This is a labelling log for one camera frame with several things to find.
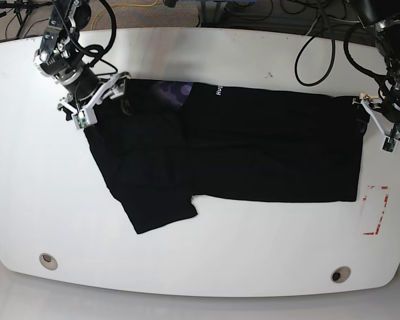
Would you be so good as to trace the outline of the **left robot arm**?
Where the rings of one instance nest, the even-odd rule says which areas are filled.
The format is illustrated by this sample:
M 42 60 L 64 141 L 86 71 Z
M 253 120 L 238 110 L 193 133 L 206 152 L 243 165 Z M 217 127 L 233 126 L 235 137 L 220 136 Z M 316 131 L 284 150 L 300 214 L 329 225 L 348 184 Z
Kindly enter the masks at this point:
M 344 54 L 350 64 L 362 74 L 372 78 L 378 84 L 378 107 L 372 102 L 367 106 L 379 111 L 386 120 L 394 124 L 387 135 L 391 141 L 400 140 L 400 1 L 349 1 L 359 22 L 345 34 Z M 374 32 L 378 52 L 383 56 L 386 74 L 379 75 L 360 66 L 349 52 L 352 34 L 358 29 Z

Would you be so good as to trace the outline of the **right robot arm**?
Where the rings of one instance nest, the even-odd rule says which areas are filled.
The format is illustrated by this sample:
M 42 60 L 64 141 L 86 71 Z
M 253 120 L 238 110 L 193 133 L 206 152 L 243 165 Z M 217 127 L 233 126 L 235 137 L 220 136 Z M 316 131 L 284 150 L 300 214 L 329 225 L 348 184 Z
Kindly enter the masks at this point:
M 119 99 L 125 94 L 128 72 L 104 60 L 117 36 L 117 20 L 108 2 L 102 1 L 111 20 L 111 36 L 106 46 L 79 43 L 80 31 L 91 17 L 88 1 L 53 1 L 49 23 L 35 52 L 34 64 L 46 77 L 53 78 L 67 90 L 57 106 L 66 120 L 88 123 L 87 111 L 104 100 Z

